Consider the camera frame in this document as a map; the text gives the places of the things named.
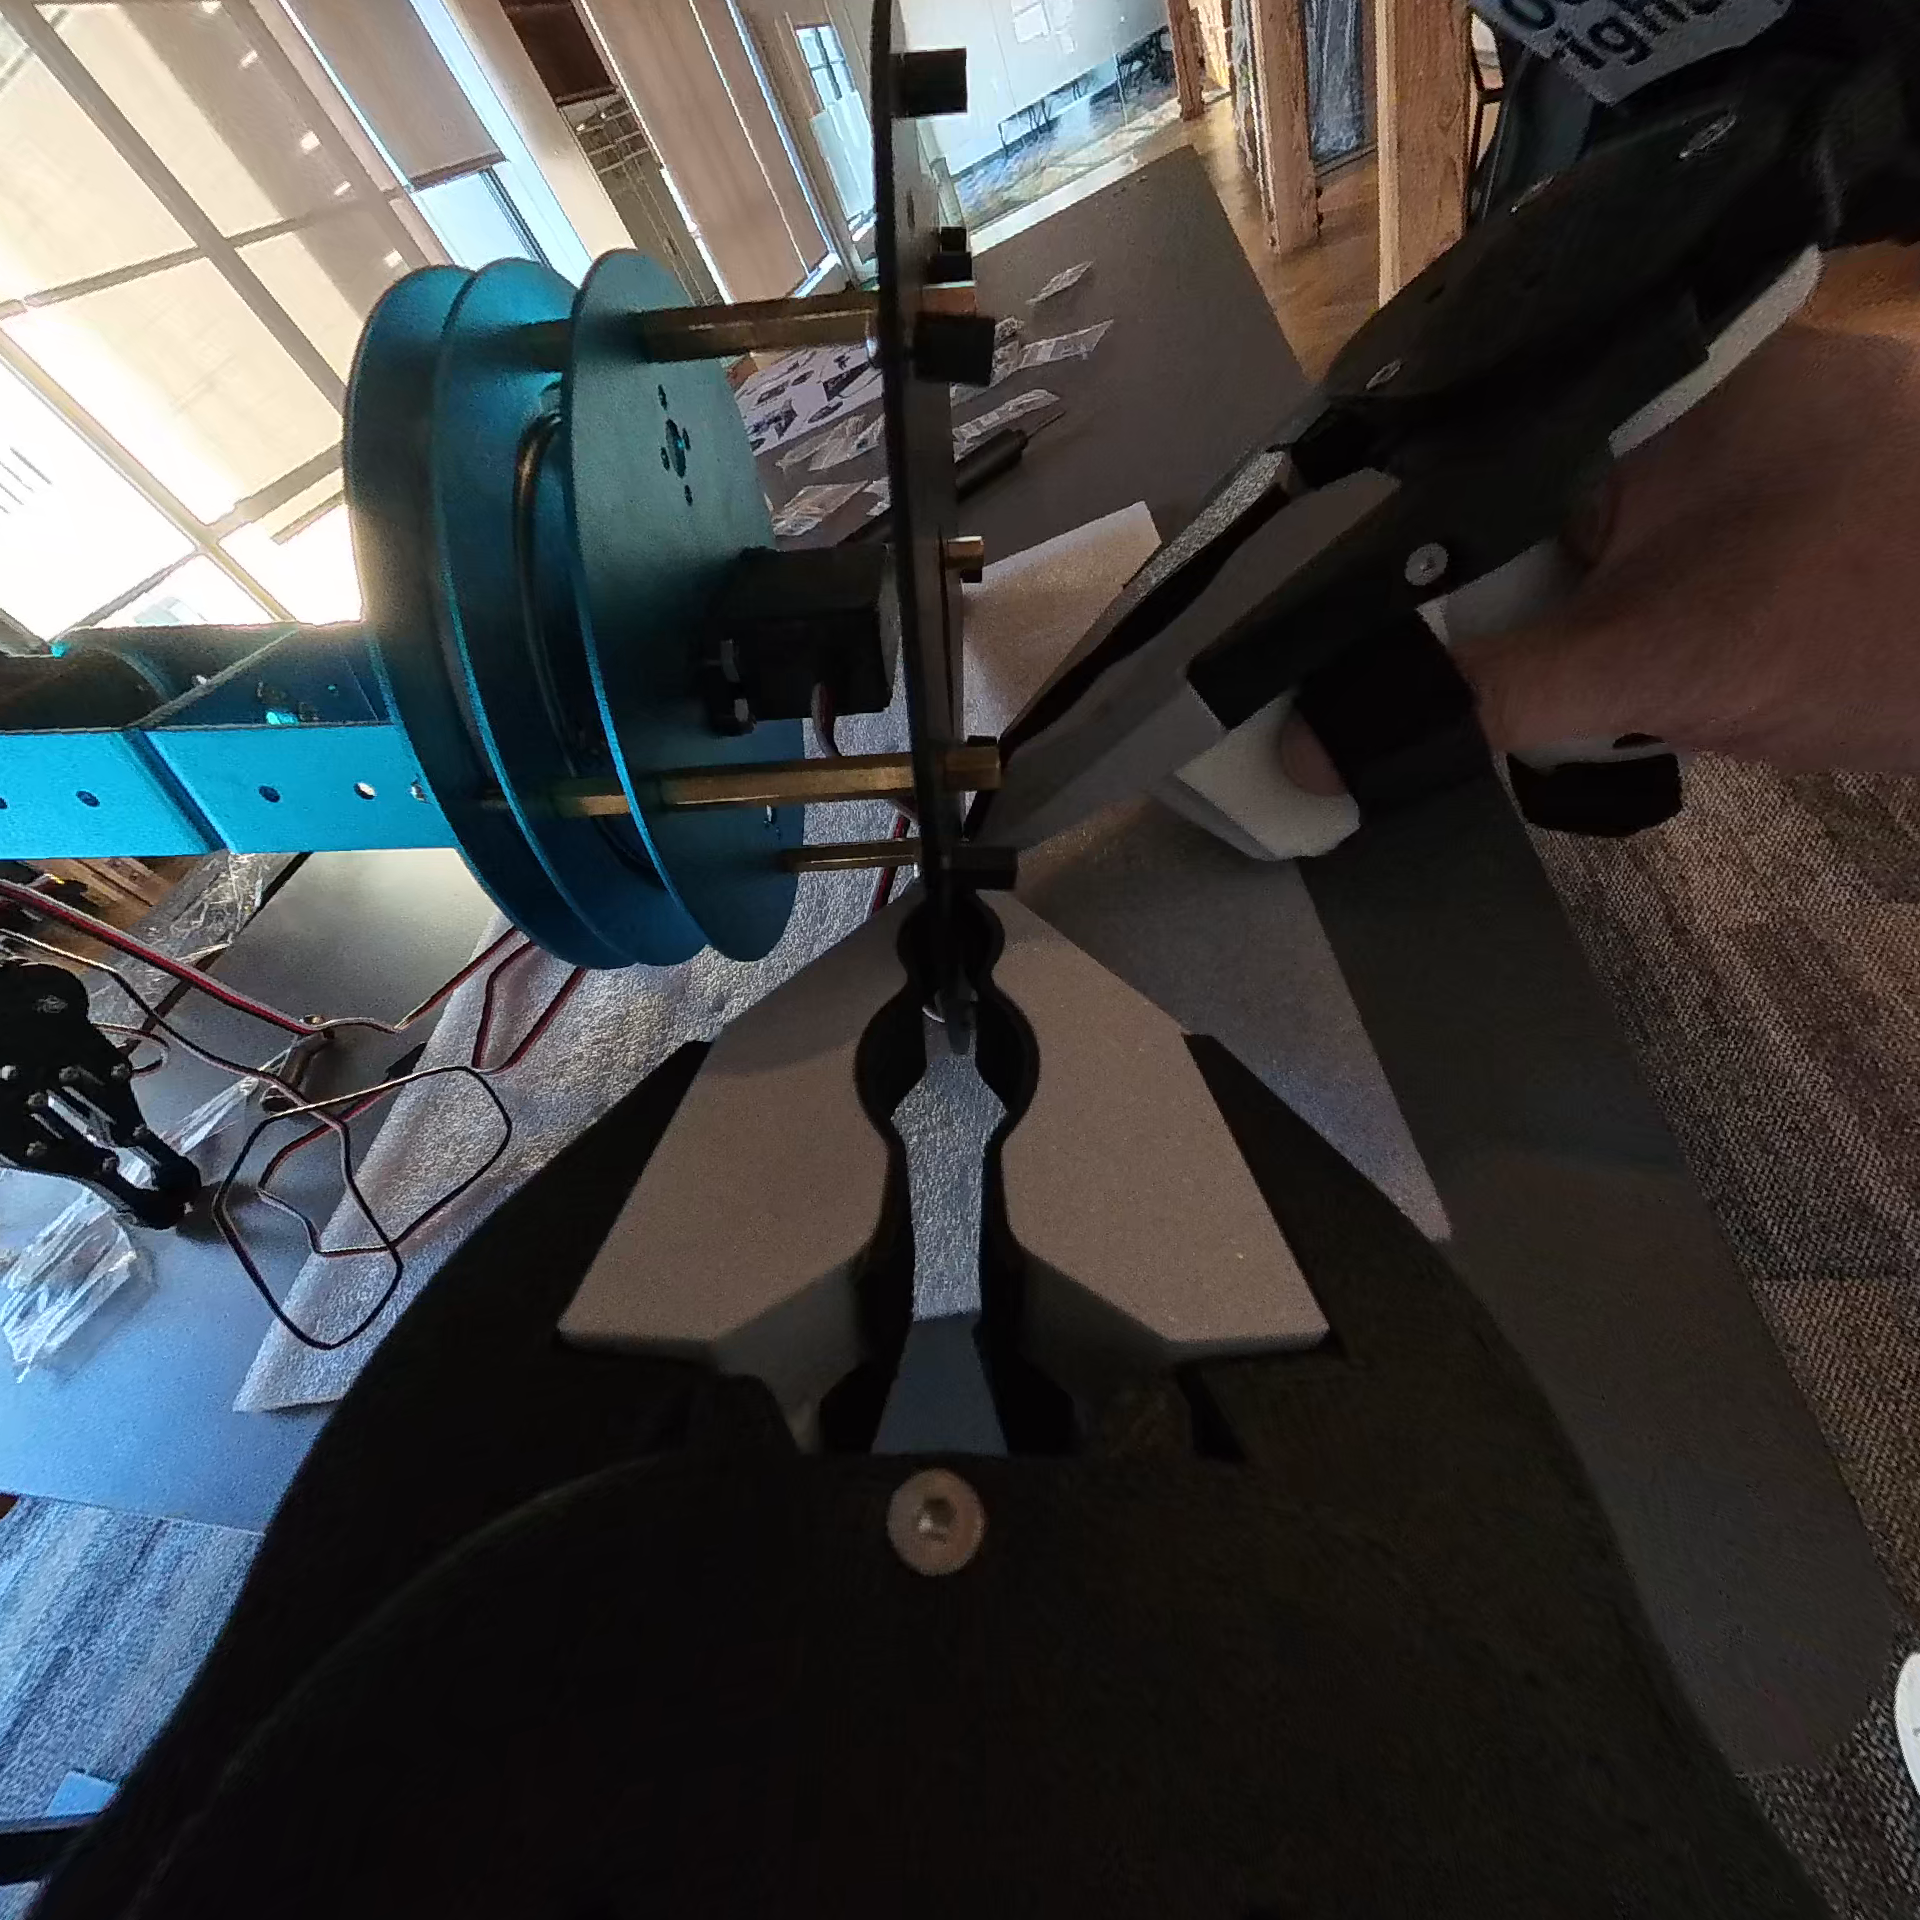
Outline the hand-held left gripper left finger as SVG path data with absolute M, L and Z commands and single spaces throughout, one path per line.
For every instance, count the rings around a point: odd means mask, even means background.
M 861 921 L 708 1044 L 564 1307 L 570 1348 L 745 1375 L 802 1445 L 873 1447 L 914 1302 L 892 1115 L 926 1067 L 901 956 L 920 906 Z

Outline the beige roller blind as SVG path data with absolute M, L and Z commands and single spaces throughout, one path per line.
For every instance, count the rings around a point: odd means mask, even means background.
M 280 9 L 402 185 L 442 185 L 505 161 L 413 5 L 285 2 Z

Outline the group of small parts bags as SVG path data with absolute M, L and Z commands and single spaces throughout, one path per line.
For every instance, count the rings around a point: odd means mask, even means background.
M 1076 290 L 1089 270 L 1088 260 L 1076 260 L 1052 275 L 1032 302 L 1014 303 L 1014 314 L 997 322 L 989 381 L 949 388 L 950 431 L 982 415 L 1018 418 L 1052 410 L 1064 415 L 1064 397 L 1047 387 L 1042 375 L 1082 373 L 1112 324 L 1100 321 L 1070 331 L 1037 334 L 1032 322 L 1044 303 L 1056 303 Z M 743 357 L 729 373 L 733 396 L 751 373 L 797 349 Z M 882 396 L 861 414 L 804 441 L 793 439 L 774 452 L 754 454 L 754 461 L 764 507 L 774 539 L 783 547 L 840 545 L 855 537 L 880 537 L 889 527 L 892 483 Z

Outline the wooden post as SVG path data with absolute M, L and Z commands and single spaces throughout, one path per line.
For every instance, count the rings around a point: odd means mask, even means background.
M 1374 2 L 1378 303 L 1452 252 L 1471 175 L 1471 13 Z
M 1310 37 L 1303 2 L 1249 2 L 1256 175 L 1265 244 L 1296 255 L 1317 244 Z

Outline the black robot claw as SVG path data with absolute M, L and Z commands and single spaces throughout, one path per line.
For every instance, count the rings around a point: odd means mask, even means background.
M 168 1233 L 200 1199 L 204 1181 L 146 1123 L 133 1078 L 70 973 L 4 959 L 2 1164 L 78 1185 L 124 1220 Z

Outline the black screwdriver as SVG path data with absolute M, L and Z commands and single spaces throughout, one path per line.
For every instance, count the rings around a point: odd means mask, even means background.
M 1052 410 L 1018 418 L 982 415 L 960 423 L 950 431 L 953 497 L 958 501 L 970 501 L 1002 475 L 1017 470 L 1032 439 L 1058 425 L 1061 418 L 1063 414 Z

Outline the printed instruction sheet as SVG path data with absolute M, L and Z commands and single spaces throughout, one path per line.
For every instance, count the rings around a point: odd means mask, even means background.
M 735 406 L 761 457 L 861 414 L 880 396 L 873 348 L 840 342 L 789 353 L 751 373 L 735 390 Z

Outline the blue hobby robot arm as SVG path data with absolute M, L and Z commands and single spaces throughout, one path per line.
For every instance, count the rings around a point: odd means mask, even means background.
M 343 411 L 364 618 L 239 629 L 248 653 L 151 681 L 84 630 L 32 690 L 114 726 L 4 724 L 4 857 L 457 847 L 496 907 L 575 970 L 764 958 L 793 915 L 804 807 L 904 805 L 927 906 L 911 977 L 970 1018 L 960 921 L 1009 885 L 967 841 L 998 782 L 965 739 L 946 381 L 991 367 L 953 294 L 960 229 L 920 215 L 906 123 L 965 101 L 960 51 L 878 5 L 884 133 L 873 293 L 671 303 L 671 273 L 600 255 L 421 267 L 373 303 Z M 783 547 L 722 362 L 756 345 L 880 349 L 892 519 Z

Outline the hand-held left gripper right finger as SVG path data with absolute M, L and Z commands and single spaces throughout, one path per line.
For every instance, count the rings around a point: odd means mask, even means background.
M 960 921 L 982 1159 L 976 1353 L 1006 1447 L 1070 1454 L 1116 1402 L 1310 1353 L 1328 1318 L 1181 1023 L 1012 897 Z

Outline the person's right hand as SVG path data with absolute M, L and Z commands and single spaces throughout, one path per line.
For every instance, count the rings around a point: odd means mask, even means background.
M 1916 258 L 1809 307 L 1575 517 L 1575 590 L 1456 639 L 1501 754 L 1657 737 L 1790 775 L 1917 770 Z

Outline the crumpled clear plastic wrap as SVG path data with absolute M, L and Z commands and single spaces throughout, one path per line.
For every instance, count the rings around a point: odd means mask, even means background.
M 65 859 L 84 909 L 158 954 L 208 967 L 254 918 L 292 854 L 158 854 Z

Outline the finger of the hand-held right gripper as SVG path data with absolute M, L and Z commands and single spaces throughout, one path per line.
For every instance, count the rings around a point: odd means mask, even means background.
M 1006 782 L 1070 782 L 1156 717 L 1222 639 L 1270 622 L 1310 566 L 1338 539 L 1369 531 L 1386 506 L 1386 475 L 1362 467 L 1304 486 L 1289 454 L 1242 463 L 1231 485 L 1168 541 L 1095 625 L 1080 651 L 1000 741 Z
M 1449 547 L 1436 485 L 1357 468 L 1304 486 L 1237 468 L 1121 588 L 998 739 L 976 836 L 1032 847 L 1198 761 L 1252 753 L 1286 706 L 1320 741 L 1362 823 L 1449 788 L 1449 653 L 1412 582 Z

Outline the small clear plastic bag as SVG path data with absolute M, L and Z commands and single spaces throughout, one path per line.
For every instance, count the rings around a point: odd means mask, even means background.
M 296 1090 L 264 1074 L 223 1078 L 209 1095 L 158 1130 L 158 1138 L 188 1161 L 204 1161 L 212 1146 L 244 1121 L 264 1121 L 296 1103 Z

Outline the large glass window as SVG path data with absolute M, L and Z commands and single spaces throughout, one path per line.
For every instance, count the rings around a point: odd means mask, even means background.
M 380 161 L 284 2 L 4 5 L 4 622 L 358 611 L 341 441 L 428 265 L 657 255 L 786 294 L 830 243 L 741 5 L 413 5 L 505 161 Z

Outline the grey foam sheet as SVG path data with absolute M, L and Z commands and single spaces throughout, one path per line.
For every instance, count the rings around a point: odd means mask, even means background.
M 989 565 L 982 586 L 965 590 L 968 729 L 998 732 L 1159 545 L 1152 513 L 1136 501 Z M 1452 1236 L 1296 868 L 1249 859 L 1156 799 L 1112 807 L 1037 854 L 1032 866 L 1021 863 L 1023 906 L 1181 1028 L 1222 1043 L 1430 1241 Z M 527 1061 L 505 1076 L 508 1155 L 409 1241 L 405 1274 L 374 1329 L 338 1350 L 309 1350 L 269 1330 L 231 1407 L 269 1413 L 341 1399 L 397 1313 L 478 1234 L 488 1212 L 674 1050 L 713 1039 L 836 945 L 863 916 L 863 898 L 855 875 L 806 875 L 786 934 L 761 963 L 702 954 L 676 967 L 590 972 Z M 512 1039 L 564 973 L 542 950 L 505 970 L 497 1012 Z M 933 1236 L 924 1281 L 916 1278 L 924 1316 L 976 1307 L 965 1274 L 976 1238 L 962 1228 L 965 1202 L 926 1189 L 926 1180 L 938 1180 L 933 1138 L 946 1150 L 962 1114 L 970 1130 L 973 1115 L 986 1111 L 985 1095 L 973 1097 L 967 1081 L 956 1086 L 956 1074 L 956 1067 L 937 1070 L 941 1093 L 914 1093 L 906 1106 L 920 1133 L 933 1130 L 926 1148 L 916 1138 L 909 1161 L 914 1204 L 927 1194 L 920 1215 Z M 358 1181 L 380 1220 L 402 1225 L 457 1186 L 496 1141 L 496 1118 L 478 1089 L 454 1074 L 434 1076 L 396 1097 Z M 388 1276 L 377 1254 L 309 1257 L 292 1281 L 290 1313 L 301 1329 L 335 1337 L 368 1313 Z

